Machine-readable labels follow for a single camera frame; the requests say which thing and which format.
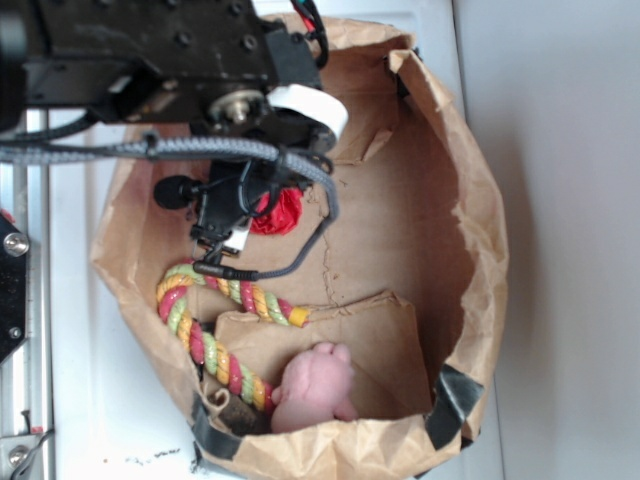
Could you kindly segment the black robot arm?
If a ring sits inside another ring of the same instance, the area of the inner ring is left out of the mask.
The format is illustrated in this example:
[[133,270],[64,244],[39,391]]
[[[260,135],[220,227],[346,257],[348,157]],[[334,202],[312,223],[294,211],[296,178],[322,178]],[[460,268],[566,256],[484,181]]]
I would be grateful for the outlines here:
[[1,137],[44,143],[104,124],[187,124],[196,134],[331,150],[346,107],[323,89],[327,31],[250,1],[5,1]]

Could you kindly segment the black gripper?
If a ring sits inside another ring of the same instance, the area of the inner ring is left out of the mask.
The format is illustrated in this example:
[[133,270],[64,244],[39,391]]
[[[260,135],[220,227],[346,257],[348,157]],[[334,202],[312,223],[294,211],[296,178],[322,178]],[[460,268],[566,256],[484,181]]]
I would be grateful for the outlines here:
[[348,113],[322,86],[329,42],[316,4],[293,9],[299,32],[250,1],[26,1],[22,105],[81,117],[23,141],[97,123],[182,123],[325,153]]

